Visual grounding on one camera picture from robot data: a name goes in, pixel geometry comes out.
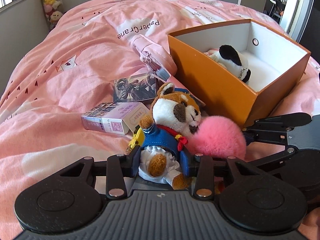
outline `plush toy's paw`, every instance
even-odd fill
[[[150,128],[152,124],[153,124],[153,119],[148,114],[146,114],[139,122],[140,127],[144,130]]]
[[[212,58],[214,61],[218,61],[218,57],[217,57],[217,55],[215,55],[215,54],[212,54],[212,55],[210,55],[209,56],[210,58]]]
[[[172,188],[174,190],[180,190],[180,189],[185,189],[190,186],[192,182],[192,178],[187,178],[183,176],[182,173],[174,177],[172,181]]]
[[[163,154],[156,154],[150,160],[148,166],[148,173],[152,177],[158,177],[164,173],[164,170],[167,166],[167,158]]]

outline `open cardboard box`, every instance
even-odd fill
[[[175,77],[204,103],[210,115],[232,119],[240,127],[267,117],[301,79],[310,51],[251,19],[188,28],[168,35]],[[204,54],[231,45],[246,55],[247,84]]]

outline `pink fluffy pom-pom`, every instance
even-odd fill
[[[191,154],[244,159],[246,141],[233,121],[223,116],[210,116],[202,121],[198,132],[188,138],[187,148]]]

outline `raccoon plush toy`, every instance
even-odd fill
[[[244,83],[248,82],[251,75],[251,71],[248,69],[248,59],[232,46],[222,45],[219,49],[212,49],[204,54],[226,68]]]
[[[156,183],[168,183],[179,190],[191,183],[191,178],[181,173],[180,151],[188,143],[186,137],[197,132],[201,113],[191,96],[174,89],[173,83],[162,85],[151,105],[150,115],[140,121],[145,139],[139,176]]]

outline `pink bedsheet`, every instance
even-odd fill
[[[125,151],[130,136],[85,130],[80,114],[112,101],[112,80],[144,71],[130,48],[132,36],[144,34],[169,50],[167,33],[249,17],[282,31],[264,14],[217,0],[92,0],[68,11],[20,61],[1,97],[0,239],[21,231],[13,206],[26,187],[84,156],[101,161]],[[275,115],[320,114],[318,66],[310,59]],[[253,144],[248,159],[275,151]],[[103,192],[103,183],[96,188]],[[316,212],[301,226],[314,240]]]

